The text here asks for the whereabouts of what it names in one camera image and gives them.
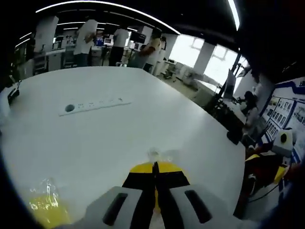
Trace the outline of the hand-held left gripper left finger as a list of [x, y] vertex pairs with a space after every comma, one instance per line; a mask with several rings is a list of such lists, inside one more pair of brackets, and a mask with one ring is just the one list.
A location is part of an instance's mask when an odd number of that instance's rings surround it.
[[151, 163], [130, 170], [123, 185], [112, 187], [86, 208], [72, 229], [148, 229], [155, 207], [155, 168]]

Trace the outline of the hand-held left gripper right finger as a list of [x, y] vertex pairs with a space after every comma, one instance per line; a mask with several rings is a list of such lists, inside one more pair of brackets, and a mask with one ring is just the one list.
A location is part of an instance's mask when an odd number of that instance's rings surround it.
[[248, 229], [250, 223], [236, 218], [226, 203], [205, 187], [191, 185], [176, 165], [155, 163], [158, 206], [167, 229]]

